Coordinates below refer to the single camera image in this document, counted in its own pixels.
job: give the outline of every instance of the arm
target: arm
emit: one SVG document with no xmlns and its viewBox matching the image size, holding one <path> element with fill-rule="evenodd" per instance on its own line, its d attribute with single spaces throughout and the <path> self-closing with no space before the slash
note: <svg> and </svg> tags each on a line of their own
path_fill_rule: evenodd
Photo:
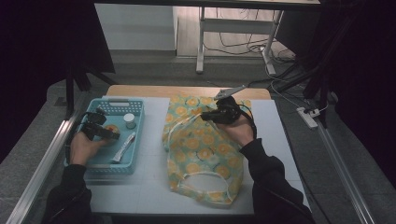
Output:
<svg viewBox="0 0 396 224">
<path fill-rule="evenodd" d="M 61 184 L 49 193 L 42 223 L 92 223 L 91 191 L 84 174 L 88 159 L 106 140 L 93 142 L 85 133 L 77 133 L 70 151 L 70 165 L 64 168 Z"/>
<path fill-rule="evenodd" d="M 277 157 L 268 157 L 261 139 L 253 139 L 248 120 L 241 116 L 231 125 L 217 124 L 242 148 L 254 180 L 253 207 L 259 223 L 315 223 L 303 205 L 304 195 L 285 179 L 285 168 Z"/>
</svg>

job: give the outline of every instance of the gray carpet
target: gray carpet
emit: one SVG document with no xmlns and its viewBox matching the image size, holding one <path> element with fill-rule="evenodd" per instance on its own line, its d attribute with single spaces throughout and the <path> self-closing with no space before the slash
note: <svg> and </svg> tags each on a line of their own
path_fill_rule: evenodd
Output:
<svg viewBox="0 0 396 224">
<path fill-rule="evenodd" d="M 113 60 L 117 74 L 108 74 L 108 76 L 120 84 L 203 87 L 217 85 L 226 88 L 247 85 L 250 81 L 268 78 L 264 73 L 262 60 L 257 59 L 206 58 L 205 71 L 200 76 L 195 74 L 194 59 L 115 55 Z M 276 71 L 282 72 L 288 66 L 289 64 L 279 64 L 276 66 Z M 91 98 L 100 97 L 106 93 L 108 88 L 106 83 L 92 75 L 89 75 L 89 78 L 92 82 Z M 268 86 L 269 82 L 263 82 L 254 84 L 252 87 L 268 88 Z M 294 87 L 288 91 L 292 95 L 286 93 L 284 95 L 295 104 L 306 106 L 302 98 L 298 97 L 301 96 L 302 90 L 301 87 Z M 80 94 L 78 89 L 75 93 L 76 97 Z M 49 88 L 48 101 L 18 144 L 0 164 L 0 223 L 7 222 L 63 121 L 65 107 L 62 104 L 56 104 L 60 97 L 65 97 L 64 81 Z M 317 223 L 328 223 L 325 216 L 331 223 L 361 223 L 318 131 L 311 131 L 307 128 L 295 111 L 296 105 L 278 94 L 272 94 L 272 98 L 276 101 L 279 115 L 284 122 L 285 131 L 290 139 L 290 145 L 304 181 L 305 192 Z M 368 203 L 376 223 L 395 223 L 395 189 L 360 141 L 338 118 L 333 105 L 329 105 L 327 110 L 329 132 Z M 59 183 L 63 159 L 64 153 L 61 152 L 37 195 L 26 223 L 39 222 L 46 195 L 53 186 Z"/>
</svg>

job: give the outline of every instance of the floral print fabric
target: floral print fabric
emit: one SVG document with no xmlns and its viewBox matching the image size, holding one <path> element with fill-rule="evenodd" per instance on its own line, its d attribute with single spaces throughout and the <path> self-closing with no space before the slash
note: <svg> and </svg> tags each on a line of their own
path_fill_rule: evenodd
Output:
<svg viewBox="0 0 396 224">
<path fill-rule="evenodd" d="M 238 104 L 250 107 L 250 101 Z M 231 204 L 243 179 L 243 155 L 239 148 L 202 112 L 216 109 L 211 97 L 176 95 L 171 98 L 163 129 L 168 152 L 170 189 L 197 201 Z M 193 175 L 212 175 L 224 182 L 224 190 L 202 190 L 185 183 Z"/>
</svg>

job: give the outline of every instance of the blue plastic basket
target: blue plastic basket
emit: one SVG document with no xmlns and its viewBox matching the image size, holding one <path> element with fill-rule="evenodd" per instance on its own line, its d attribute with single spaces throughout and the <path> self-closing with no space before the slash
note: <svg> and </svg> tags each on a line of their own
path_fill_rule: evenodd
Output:
<svg viewBox="0 0 396 224">
<path fill-rule="evenodd" d="M 136 99 L 93 99 L 87 109 L 87 112 L 95 112 L 100 107 L 106 111 L 106 122 L 103 124 L 114 124 L 120 130 L 120 138 L 111 140 L 109 144 L 99 148 L 97 154 L 87 162 L 87 174 L 91 175 L 131 175 L 137 158 L 137 150 L 139 148 L 143 121 L 145 117 L 144 104 L 142 100 Z M 127 113 L 134 114 L 134 122 L 136 126 L 128 129 L 123 120 L 123 116 Z M 114 162 L 112 159 L 117 151 L 121 148 L 126 138 L 135 132 L 136 136 L 132 144 L 125 150 L 120 162 Z"/>
</svg>

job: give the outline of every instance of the black jacket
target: black jacket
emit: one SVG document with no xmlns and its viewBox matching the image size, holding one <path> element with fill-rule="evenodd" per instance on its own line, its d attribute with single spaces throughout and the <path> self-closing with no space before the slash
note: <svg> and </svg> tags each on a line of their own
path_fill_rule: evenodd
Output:
<svg viewBox="0 0 396 224">
<path fill-rule="evenodd" d="M 303 205 L 304 195 L 285 179 L 285 168 L 277 157 L 268 157 L 262 140 L 256 139 L 240 152 L 248 160 L 254 180 L 253 207 L 258 223 L 315 223 Z M 69 165 L 64 169 L 60 186 L 49 193 L 43 223 L 93 223 L 91 191 L 83 179 L 86 168 Z"/>
</svg>

